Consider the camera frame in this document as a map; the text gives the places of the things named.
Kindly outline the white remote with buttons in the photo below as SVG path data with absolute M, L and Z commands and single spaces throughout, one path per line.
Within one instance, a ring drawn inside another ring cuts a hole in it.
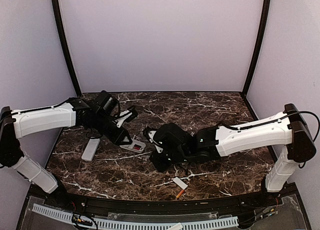
M 134 149 L 134 146 L 138 145 L 140 146 L 140 150 Z M 129 150 L 135 153 L 143 153 L 144 149 L 146 147 L 146 144 L 137 140 L 133 140 L 133 143 L 131 145 L 121 145 L 120 148 Z

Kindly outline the white remote back side up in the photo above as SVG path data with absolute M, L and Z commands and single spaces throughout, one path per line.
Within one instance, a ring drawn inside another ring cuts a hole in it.
M 88 144 L 86 145 L 84 152 L 81 156 L 81 159 L 84 161 L 92 161 L 94 158 L 94 155 L 98 149 L 98 146 L 100 144 L 100 139 L 90 139 Z

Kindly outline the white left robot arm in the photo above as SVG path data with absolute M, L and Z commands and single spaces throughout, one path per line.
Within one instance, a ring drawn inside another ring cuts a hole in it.
M 136 118 L 134 106 L 112 115 L 120 104 L 107 97 L 103 101 L 87 103 L 80 98 L 69 98 L 53 106 L 28 110 L 13 110 L 9 106 L 0 111 L 0 165 L 12 168 L 27 181 L 37 185 L 60 208 L 71 203 L 58 179 L 44 169 L 49 147 L 54 138 L 49 136 L 63 128 L 76 126 L 95 130 L 114 145 L 132 144 L 125 122 Z

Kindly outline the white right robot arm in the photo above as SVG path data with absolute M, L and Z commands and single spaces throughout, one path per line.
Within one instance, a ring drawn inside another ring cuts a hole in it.
M 282 152 L 255 196 L 260 207 L 267 206 L 280 192 L 299 164 L 311 160 L 316 152 L 315 138 L 295 104 L 262 120 L 230 126 L 220 122 L 199 130 L 195 135 L 174 123 L 159 129 L 146 127 L 144 137 L 155 146 L 150 161 L 159 172 L 180 163 L 206 163 L 234 153 L 265 146 L 282 145 Z

